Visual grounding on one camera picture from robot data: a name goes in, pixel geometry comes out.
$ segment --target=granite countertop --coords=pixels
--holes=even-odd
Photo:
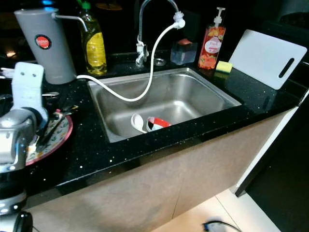
[[[147,66],[137,68],[131,56],[119,56],[113,57],[104,78],[148,72]],[[44,92],[61,93],[59,104],[76,104],[79,110],[71,116],[73,131],[63,146],[26,167],[28,194],[41,196],[40,203],[68,194],[169,155],[170,147],[185,149],[291,109],[299,104],[307,90],[291,80],[280,90],[273,90],[236,69],[229,75],[217,76],[193,64],[189,67],[242,105],[116,143],[109,143],[102,130],[86,80],[59,86],[44,83]],[[155,71],[174,68],[179,66],[168,64],[156,67]],[[2,82],[5,84],[0,87],[0,93],[9,92],[9,81]],[[51,189],[56,189],[57,194],[47,194]]]

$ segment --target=dispenser pump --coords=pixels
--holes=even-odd
[[[225,10],[224,7],[217,7],[217,10],[219,10],[218,15],[214,18],[213,22],[215,23],[214,26],[217,28],[219,24],[222,22],[221,18],[221,12]]]

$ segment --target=red logo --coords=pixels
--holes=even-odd
[[[41,49],[48,49],[52,45],[52,42],[50,41],[50,39],[46,35],[37,35],[35,37],[35,43]]]

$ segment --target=kitchen sink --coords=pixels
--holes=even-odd
[[[134,98],[145,90],[148,79],[149,73],[144,73],[100,81],[120,95]],[[88,85],[111,143],[141,134],[130,123],[135,113],[144,119],[145,130],[150,116],[177,124],[241,105],[190,68],[155,72],[149,92],[136,102],[120,100],[94,82]]]

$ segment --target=white cutting board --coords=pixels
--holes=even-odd
[[[247,29],[229,62],[254,79],[280,89],[306,52],[303,46]]]

